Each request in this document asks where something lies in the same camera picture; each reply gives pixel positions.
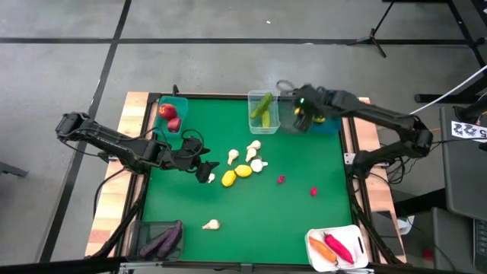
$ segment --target sticker label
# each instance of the sticker label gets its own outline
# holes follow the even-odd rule
[[[451,121],[451,135],[463,139],[487,138],[487,128],[468,123]],[[487,139],[477,139],[472,141],[487,142]]]

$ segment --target white mushroom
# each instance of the white mushroom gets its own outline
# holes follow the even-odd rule
[[[228,165],[231,165],[231,162],[238,157],[238,150],[232,149],[228,152]]]
[[[245,161],[248,163],[250,159],[256,157],[256,155],[257,155],[257,150],[255,148],[249,148],[249,150],[247,150],[247,157],[245,158]]]
[[[250,162],[250,167],[252,168],[252,171],[254,171],[254,172],[262,171],[262,168],[265,166],[267,166],[267,162],[263,162],[260,159],[254,159]]]
[[[220,228],[220,221],[212,219],[208,222],[208,224],[203,225],[203,229],[210,229],[210,230],[217,230]]]
[[[208,183],[211,183],[214,179],[215,179],[215,175],[210,174],[210,176],[208,176]]]
[[[259,150],[260,149],[260,142],[257,140],[253,141],[252,144],[247,146],[247,150],[249,150],[251,148],[255,148],[256,150]]]

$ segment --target purple eggplant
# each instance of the purple eggplant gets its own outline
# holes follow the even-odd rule
[[[138,254],[142,258],[146,258],[150,254],[152,254],[156,249],[171,235],[172,231],[176,228],[169,228],[166,231],[162,232],[159,234],[157,237],[152,239],[150,242],[148,242],[146,245],[144,245]]]
[[[183,223],[181,221],[177,221],[176,227],[173,228],[169,237],[163,242],[161,247],[158,249],[157,256],[159,259],[165,258],[169,253],[172,251],[173,248],[179,243],[180,236],[183,232]]]

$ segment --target cucumber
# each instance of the cucumber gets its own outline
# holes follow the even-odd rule
[[[255,119],[261,116],[262,113],[264,113],[264,111],[267,110],[271,102],[272,102],[272,93],[269,92],[268,94],[264,95],[262,99],[260,99],[260,102],[257,104],[257,107],[250,114],[250,118]]]
[[[264,110],[262,113],[262,127],[269,128],[271,126],[271,113],[269,110]]]

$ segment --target orange carrot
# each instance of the orange carrot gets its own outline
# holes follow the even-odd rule
[[[309,237],[309,239],[312,248],[318,251],[318,253],[320,253],[323,258],[329,260],[332,263],[338,263],[338,261],[336,260],[336,255],[328,247],[326,247],[324,243],[313,237]]]

